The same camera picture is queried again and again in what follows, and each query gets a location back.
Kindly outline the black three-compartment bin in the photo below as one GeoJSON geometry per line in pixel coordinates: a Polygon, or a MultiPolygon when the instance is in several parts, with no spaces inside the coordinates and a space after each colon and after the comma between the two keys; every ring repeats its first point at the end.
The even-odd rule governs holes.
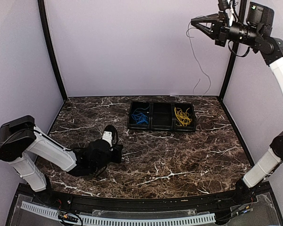
{"type": "Polygon", "coordinates": [[[132,101],[128,113],[129,129],[195,132],[197,117],[193,104],[178,102],[132,101]]]}

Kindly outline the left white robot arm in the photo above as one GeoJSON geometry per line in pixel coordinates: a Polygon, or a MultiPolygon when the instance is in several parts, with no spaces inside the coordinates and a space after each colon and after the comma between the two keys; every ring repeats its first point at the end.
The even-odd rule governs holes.
{"type": "Polygon", "coordinates": [[[120,164],[122,150],[123,145],[119,144],[117,130],[112,125],[106,126],[100,139],[73,149],[43,133],[30,115],[0,127],[0,161],[11,165],[47,205],[57,202],[57,194],[50,190],[49,179],[38,170],[28,153],[46,159],[71,176],[81,177],[97,174],[111,162],[120,164]]]}

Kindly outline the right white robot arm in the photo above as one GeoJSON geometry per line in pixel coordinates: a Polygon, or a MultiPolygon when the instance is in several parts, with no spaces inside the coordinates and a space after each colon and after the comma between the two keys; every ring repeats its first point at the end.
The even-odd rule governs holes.
{"type": "Polygon", "coordinates": [[[283,0],[219,0],[216,13],[192,18],[189,27],[197,50],[237,58],[218,96],[254,160],[231,195],[242,204],[283,165],[283,0]]]}

